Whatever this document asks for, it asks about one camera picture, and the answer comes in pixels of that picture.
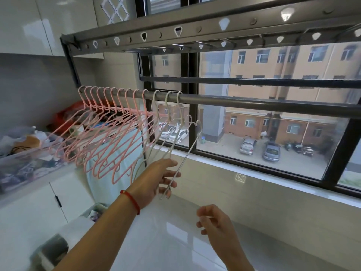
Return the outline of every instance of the red string bracelet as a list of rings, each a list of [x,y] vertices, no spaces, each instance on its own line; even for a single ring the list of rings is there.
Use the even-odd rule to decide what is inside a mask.
[[[130,195],[127,191],[125,190],[120,190],[120,194],[125,194],[130,200],[131,202],[133,203],[133,205],[135,206],[135,209],[138,211],[138,214],[140,214],[140,207],[138,205],[138,203],[136,202],[136,200],[134,200],[133,196]]]

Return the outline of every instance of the courtyard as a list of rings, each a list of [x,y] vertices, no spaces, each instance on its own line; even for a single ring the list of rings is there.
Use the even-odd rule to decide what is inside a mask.
[[[258,140],[252,155],[239,152],[242,142],[242,137],[224,134],[218,143],[206,141],[204,144],[201,144],[198,141],[197,149],[315,179],[321,179],[327,168],[327,162],[324,160],[323,155],[318,153],[314,153],[313,157],[309,157],[299,154],[293,149],[287,151],[284,147],[281,147],[279,161],[270,162],[262,158],[266,146],[265,143],[267,142],[266,139]],[[179,145],[185,146],[188,146],[188,144],[188,137],[179,143]]]

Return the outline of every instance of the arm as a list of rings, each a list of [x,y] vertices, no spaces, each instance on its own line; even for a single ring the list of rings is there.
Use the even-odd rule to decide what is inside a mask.
[[[216,254],[226,265],[228,271],[255,271],[248,261],[231,219],[216,205],[202,206],[197,210],[197,227],[204,229]]]
[[[161,159],[149,165],[130,185],[127,191],[133,196],[140,209],[146,207],[156,196],[159,183],[169,184],[165,177],[173,177],[176,166],[171,159]],[[159,188],[164,193],[165,187]],[[89,229],[75,247],[56,266],[54,271],[110,270],[125,236],[133,223],[137,210],[126,195],[120,195],[102,217]]]

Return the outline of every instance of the left hand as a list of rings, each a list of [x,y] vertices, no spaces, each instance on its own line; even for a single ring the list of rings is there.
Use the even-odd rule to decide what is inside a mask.
[[[128,187],[127,191],[133,196],[133,198],[138,203],[140,209],[146,207],[153,198],[156,196],[158,185],[165,184],[168,185],[171,179],[166,177],[171,177],[175,175],[176,171],[168,170],[168,167],[176,166],[178,163],[175,160],[171,159],[160,159],[151,163],[143,171],[143,173]],[[173,181],[171,187],[177,187],[177,182]],[[165,187],[159,187],[159,193],[163,194],[165,192]],[[171,195],[169,190],[166,194],[167,198]]]

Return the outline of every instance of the plastic storage box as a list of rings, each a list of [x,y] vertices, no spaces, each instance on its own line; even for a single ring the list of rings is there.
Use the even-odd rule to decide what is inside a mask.
[[[57,147],[52,142],[45,143],[41,147],[26,150],[0,159],[0,192],[6,193],[35,181],[40,177],[57,170],[67,163],[62,158],[53,154]],[[62,156],[63,150],[58,151],[57,156]]]

